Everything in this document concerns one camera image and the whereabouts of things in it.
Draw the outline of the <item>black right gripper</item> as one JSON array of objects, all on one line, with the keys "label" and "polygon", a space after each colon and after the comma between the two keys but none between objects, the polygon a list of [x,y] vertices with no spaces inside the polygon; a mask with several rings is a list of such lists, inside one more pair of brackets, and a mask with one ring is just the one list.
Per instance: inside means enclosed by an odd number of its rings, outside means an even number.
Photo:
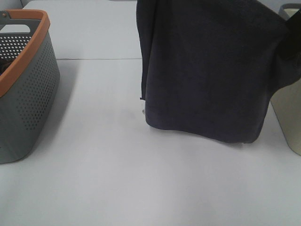
[{"label": "black right gripper", "polygon": [[301,52],[301,7],[282,7],[279,11],[287,17],[288,35],[279,45],[280,56],[287,60]]}]

